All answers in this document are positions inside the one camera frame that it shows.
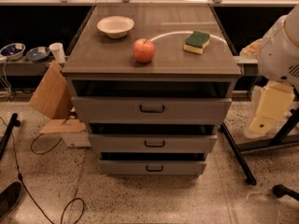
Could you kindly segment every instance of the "gray cabinet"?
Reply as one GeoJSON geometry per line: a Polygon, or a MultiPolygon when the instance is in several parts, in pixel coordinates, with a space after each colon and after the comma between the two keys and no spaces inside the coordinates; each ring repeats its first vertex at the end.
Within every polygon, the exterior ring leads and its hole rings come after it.
{"type": "Polygon", "coordinates": [[[98,4],[63,74],[78,117],[106,175],[201,175],[240,76],[208,5],[98,4]],[[107,16],[135,27],[121,39],[96,29],[107,16]],[[212,34],[203,55],[183,50],[190,31],[212,34]],[[150,63],[135,61],[134,41],[154,39],[150,63]]]}

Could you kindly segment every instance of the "cabinet top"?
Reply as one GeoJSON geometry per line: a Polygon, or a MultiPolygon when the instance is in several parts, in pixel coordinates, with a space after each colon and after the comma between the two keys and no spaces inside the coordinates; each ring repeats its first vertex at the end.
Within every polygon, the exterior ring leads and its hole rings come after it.
{"type": "Polygon", "coordinates": [[[220,26],[208,5],[199,3],[127,3],[99,4],[94,9],[63,69],[64,75],[230,75],[240,76],[240,69],[226,44],[220,26]],[[105,17],[123,16],[134,21],[127,36],[112,39],[96,25],[105,17]],[[202,55],[183,49],[193,31],[211,34],[202,55]],[[139,63],[133,44],[149,38],[155,56],[149,63],[139,63]]]}

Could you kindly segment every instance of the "sponge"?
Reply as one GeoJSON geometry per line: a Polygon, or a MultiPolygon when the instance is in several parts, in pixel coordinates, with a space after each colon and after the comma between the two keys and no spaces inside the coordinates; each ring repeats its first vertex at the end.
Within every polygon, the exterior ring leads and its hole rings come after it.
{"type": "Polygon", "coordinates": [[[192,35],[185,40],[184,50],[203,54],[204,48],[209,44],[209,38],[210,34],[193,31],[192,35]]]}

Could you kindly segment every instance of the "black stand leg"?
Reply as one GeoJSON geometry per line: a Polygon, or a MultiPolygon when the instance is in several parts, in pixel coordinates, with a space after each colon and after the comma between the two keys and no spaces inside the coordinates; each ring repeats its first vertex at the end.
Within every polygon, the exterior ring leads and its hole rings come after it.
{"type": "Polygon", "coordinates": [[[289,195],[290,197],[293,197],[295,200],[299,201],[299,193],[298,192],[288,189],[287,187],[284,187],[281,184],[274,186],[272,188],[272,191],[273,191],[274,195],[276,195],[278,198],[281,198],[284,195],[289,195]]]}
{"type": "Polygon", "coordinates": [[[246,182],[248,184],[252,185],[252,186],[255,186],[256,185],[256,180],[255,180],[250,168],[248,167],[243,155],[241,154],[239,148],[237,147],[237,144],[235,143],[233,137],[229,133],[226,125],[223,123],[221,125],[221,128],[222,128],[222,131],[223,131],[228,143],[230,144],[230,146],[231,146],[238,162],[240,163],[240,165],[241,165],[241,167],[242,167],[242,169],[243,169],[243,171],[244,171],[244,173],[247,177],[246,182]]]}
{"type": "Polygon", "coordinates": [[[17,117],[18,117],[18,114],[14,113],[12,114],[11,118],[10,118],[10,122],[7,126],[7,129],[6,129],[6,132],[4,133],[4,136],[2,137],[1,139],[1,142],[0,142],[0,160],[3,156],[3,153],[6,149],[6,146],[7,146],[7,142],[8,142],[8,139],[11,135],[11,132],[12,132],[12,129],[13,127],[19,127],[21,125],[21,123],[17,120],[17,117]]]}
{"type": "MultiPolygon", "coordinates": [[[[243,171],[245,175],[247,176],[247,183],[251,185],[256,185],[256,180],[248,167],[244,157],[242,156],[242,151],[248,151],[258,148],[264,148],[264,147],[275,147],[275,146],[281,146],[286,145],[290,143],[298,143],[299,142],[299,135],[288,135],[290,131],[299,123],[299,107],[296,110],[291,110],[292,115],[288,119],[288,121],[283,125],[283,127],[279,130],[279,132],[273,137],[272,139],[265,139],[261,141],[253,141],[248,143],[243,143],[237,145],[233,139],[233,137],[230,135],[228,129],[226,128],[225,124],[223,123],[221,125],[222,131],[224,132],[224,135],[229,142],[237,160],[239,161],[241,167],[243,168],[243,171]]],[[[293,197],[295,200],[299,201],[299,194],[291,189],[288,189],[284,187],[283,185],[276,185],[273,187],[273,193],[277,197],[282,197],[284,195],[289,195],[293,197]]]]}
{"type": "MultiPolygon", "coordinates": [[[[11,135],[13,127],[19,127],[21,123],[17,120],[18,114],[12,114],[4,136],[0,142],[0,160],[6,149],[8,139],[11,135]]],[[[21,197],[21,183],[14,182],[10,184],[4,191],[0,193],[0,222],[7,215],[7,213],[13,209],[13,207],[19,202],[21,197]]]]}

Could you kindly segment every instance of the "drawer handle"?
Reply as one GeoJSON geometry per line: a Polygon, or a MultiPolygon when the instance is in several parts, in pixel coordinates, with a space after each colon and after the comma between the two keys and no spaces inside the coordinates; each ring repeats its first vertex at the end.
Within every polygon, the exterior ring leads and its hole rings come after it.
{"type": "Polygon", "coordinates": [[[165,141],[144,141],[146,147],[164,147],[165,141]]]}
{"type": "Polygon", "coordinates": [[[165,111],[165,106],[161,105],[159,107],[153,107],[153,106],[144,106],[140,105],[139,110],[143,113],[163,113],[165,111]]]}
{"type": "Polygon", "coordinates": [[[162,165],[154,165],[154,166],[150,166],[147,165],[147,171],[148,172],[161,172],[163,170],[163,166],[162,165]]]}

